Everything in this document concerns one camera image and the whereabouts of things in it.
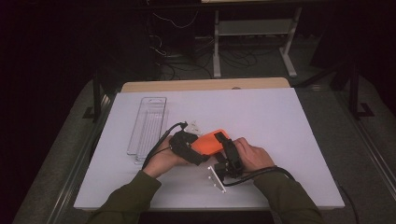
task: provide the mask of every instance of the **metal bracket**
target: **metal bracket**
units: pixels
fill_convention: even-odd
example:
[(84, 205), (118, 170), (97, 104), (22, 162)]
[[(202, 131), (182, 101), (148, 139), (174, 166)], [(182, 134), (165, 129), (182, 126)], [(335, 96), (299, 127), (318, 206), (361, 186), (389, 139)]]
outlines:
[(227, 190), (224, 188), (222, 185), (221, 181), (219, 180), (218, 175), (216, 174), (215, 170), (213, 169), (212, 166), (207, 167), (209, 170), (209, 177), (208, 179), (211, 179), (213, 181), (213, 186), (220, 189), (222, 193), (227, 192)]

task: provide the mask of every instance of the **orange object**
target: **orange object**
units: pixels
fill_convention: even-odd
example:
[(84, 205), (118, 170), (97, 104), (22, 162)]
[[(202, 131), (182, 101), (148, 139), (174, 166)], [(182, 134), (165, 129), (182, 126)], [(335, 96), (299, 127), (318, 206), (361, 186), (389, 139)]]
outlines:
[(201, 137), (199, 137), (195, 142), (191, 144), (191, 147), (201, 153), (202, 155), (213, 155), (219, 151), (222, 151), (222, 145), (216, 139), (215, 133), (222, 132), (227, 138), (230, 138), (226, 132), (222, 129), (215, 130), (214, 132), (207, 133)]

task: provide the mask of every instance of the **olive green sleeve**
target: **olive green sleeve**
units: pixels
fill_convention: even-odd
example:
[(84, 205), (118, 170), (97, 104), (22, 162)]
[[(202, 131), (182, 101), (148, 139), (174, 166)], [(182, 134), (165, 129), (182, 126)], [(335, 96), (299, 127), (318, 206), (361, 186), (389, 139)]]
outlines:
[(89, 224), (137, 223), (140, 213), (147, 211), (161, 182), (139, 171), (127, 185), (116, 189), (107, 201), (89, 218)]
[(282, 173), (260, 175), (254, 185), (268, 199), (271, 209), (279, 214), (282, 223), (324, 223), (317, 206), (300, 183)]

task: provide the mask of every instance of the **person's right hand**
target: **person's right hand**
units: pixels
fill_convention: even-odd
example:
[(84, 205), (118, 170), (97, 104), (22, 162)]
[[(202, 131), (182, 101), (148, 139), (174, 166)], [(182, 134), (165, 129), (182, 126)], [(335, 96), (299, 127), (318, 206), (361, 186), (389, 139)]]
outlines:
[(251, 146), (244, 137), (234, 140), (233, 143), (238, 150), (242, 163), (244, 163), (246, 172), (275, 166), (270, 155), (262, 147)]

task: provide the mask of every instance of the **black wire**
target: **black wire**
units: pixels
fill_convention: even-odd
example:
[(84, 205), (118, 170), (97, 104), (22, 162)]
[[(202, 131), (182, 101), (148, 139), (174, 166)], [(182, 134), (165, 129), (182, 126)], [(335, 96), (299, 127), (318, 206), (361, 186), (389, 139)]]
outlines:
[(170, 74), (170, 73), (161, 73), (161, 76), (163, 77), (162, 80), (181, 80), (181, 77), (176, 75), (176, 74)]
[[(222, 53), (219, 53), (219, 56), (220, 56), (220, 58), (221, 58), (225, 63), (227, 63), (227, 64), (230, 65), (231, 67), (234, 67), (234, 68), (248, 68), (248, 64), (244, 64), (244, 63), (240, 63), (240, 62), (237, 62), (237, 61), (235, 61), (235, 60), (232, 60), (232, 59), (228, 58), (227, 56), (225, 56), (225, 55), (222, 54)], [(237, 63), (237, 64), (239, 64), (239, 65), (241, 65), (241, 66), (238, 67), (238, 66), (235, 66), (235, 65), (233, 65), (233, 64), (231, 64), (231, 63), (229, 63), (229, 62)]]
[(167, 73), (162, 72), (162, 75), (171, 75), (171, 78), (169, 78), (169, 80), (173, 80), (175, 77), (178, 77), (178, 79), (180, 80), (180, 77), (176, 75), (175, 68), (172, 67), (169, 63), (163, 63), (161, 65), (165, 65), (165, 66), (169, 67), (170, 69), (172, 69), (172, 73), (167, 74)]
[(263, 53), (256, 53), (256, 52), (253, 52), (252, 54), (255, 55), (255, 56), (262, 56), (262, 55), (265, 55), (265, 54), (272, 53), (272, 52), (274, 52), (274, 51), (276, 51), (276, 50), (278, 50), (278, 47), (275, 47), (275, 48), (273, 48), (273, 49), (267, 49), (267, 50), (266, 50), (265, 52), (263, 52)]
[[(177, 67), (177, 66), (174, 66), (174, 65), (171, 65), (171, 64), (192, 65), (192, 66), (196, 66), (196, 67), (198, 67), (198, 68), (196, 68), (196, 69), (184, 69), (184, 68)], [(207, 70), (207, 68), (205, 68), (205, 67), (203, 67), (203, 66), (201, 66), (201, 65), (199, 65), (199, 64), (195, 64), (195, 63), (170, 63), (169, 65), (172, 66), (172, 67), (174, 67), (174, 68), (176, 68), (176, 69), (178, 69), (178, 70), (182, 70), (182, 71), (197, 71), (197, 70), (203, 69), (204, 71), (207, 72), (207, 74), (209, 75), (209, 78), (212, 79), (212, 74), (210, 73), (210, 71)]]
[(213, 59), (213, 52), (210, 51), (209, 57), (207, 57), (206, 63), (204, 63), (204, 65), (202, 65), (203, 67), (207, 67), (207, 65), (210, 63), (211, 59)]
[(356, 209), (355, 204), (353, 203), (352, 199), (349, 197), (349, 194), (347, 193), (347, 191), (344, 189), (343, 186), (339, 185), (338, 188), (344, 192), (344, 194), (346, 195), (347, 199), (349, 200), (350, 205), (352, 206), (352, 210), (353, 210), (353, 214), (355, 216), (355, 221), (356, 224), (360, 224), (360, 220), (359, 220), (359, 216), (358, 216), (358, 210)]
[(242, 183), (248, 181), (249, 179), (252, 179), (258, 175), (262, 175), (262, 174), (266, 174), (266, 173), (270, 173), (270, 172), (280, 172), (280, 173), (284, 174), (285, 176), (287, 176), (289, 179), (294, 180), (294, 177), (287, 170), (277, 167), (277, 166), (272, 166), (272, 167), (262, 168), (257, 171), (253, 171), (250, 175), (246, 175), (246, 176), (242, 177), (241, 180), (235, 181), (233, 183), (225, 184), (225, 183), (221, 182), (221, 184), (224, 187), (231, 187), (231, 186), (235, 186), (238, 184), (242, 184)]
[(166, 148), (163, 148), (163, 149), (158, 150), (157, 152), (155, 152), (154, 154), (151, 155), (151, 158), (153, 158), (153, 157), (154, 157), (155, 155), (157, 155), (158, 153), (160, 153), (160, 152), (162, 152), (162, 151), (165, 151), (166, 149), (169, 149), (169, 148), (171, 148), (171, 147), (166, 147)]
[(205, 53), (206, 53), (208, 51), (209, 47), (210, 47), (210, 51), (213, 51), (214, 44), (215, 44), (215, 41), (214, 41), (213, 37), (211, 37), (207, 43), (205, 43), (202, 47), (196, 49), (195, 53), (198, 53), (202, 50), (205, 50)]
[(160, 138), (160, 140), (157, 142), (157, 144), (155, 144), (155, 146), (151, 149), (151, 151), (148, 153), (145, 162), (142, 165), (142, 170), (144, 168), (146, 168), (146, 166), (149, 164), (149, 160), (151, 160), (151, 158), (156, 154), (155, 150), (157, 150), (157, 148), (160, 146), (160, 144), (163, 143), (163, 141), (165, 140), (165, 138), (169, 135), (170, 132), (172, 132), (172, 130), (174, 130), (177, 126), (180, 126), (181, 129), (184, 129), (187, 127), (187, 122), (179, 122), (177, 124), (174, 124), (170, 129), (168, 129), (163, 136)]
[[(229, 41), (227, 41), (225, 44), (226, 44), (226, 46), (230, 47)], [(241, 38), (238, 38), (238, 45), (239, 45), (240, 47), (243, 47), (243, 48), (249, 47), (249, 46), (245, 45), (245, 44), (241, 41)], [(257, 57), (253, 54), (254, 49), (248, 50), (247, 53), (245, 53), (245, 52), (242, 51), (242, 50), (238, 50), (238, 51), (239, 51), (240, 53), (242, 53), (243, 55), (238, 55), (236, 52), (233, 52), (233, 51), (230, 50), (230, 49), (228, 49), (227, 51), (228, 51), (236, 60), (245, 60), (246, 63), (241, 63), (241, 64), (245, 64), (246, 67), (250, 67), (250, 66), (252, 66), (252, 65), (257, 64), (257, 62), (258, 62)], [(251, 56), (251, 57), (253, 58), (253, 60), (254, 60), (253, 63), (251, 63), (251, 62), (248, 60), (248, 56)]]

